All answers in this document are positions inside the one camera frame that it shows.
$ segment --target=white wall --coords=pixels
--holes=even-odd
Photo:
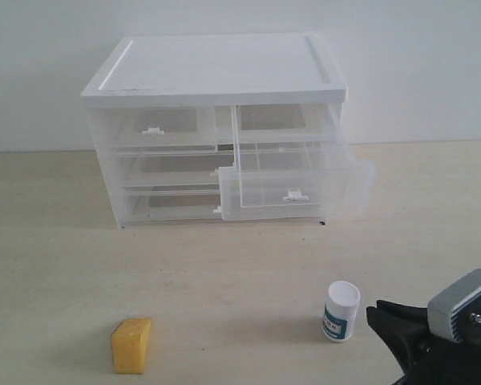
[[[121,37],[320,30],[352,143],[481,139],[481,0],[0,0],[0,151],[92,148],[79,93]]]

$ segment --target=gray metal part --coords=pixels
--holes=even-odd
[[[476,269],[437,294],[427,304],[431,333],[452,342],[461,342],[455,325],[456,314],[481,294],[481,269]]]

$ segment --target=plastic drawer organizer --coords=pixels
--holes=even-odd
[[[119,227],[361,210],[374,166],[340,133],[315,34],[125,38],[82,93]]]

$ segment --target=white top panel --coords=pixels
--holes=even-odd
[[[125,38],[82,93],[87,107],[341,103],[315,34]]]

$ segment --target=screw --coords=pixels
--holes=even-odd
[[[481,314],[471,313],[469,318],[474,325],[481,323]]]

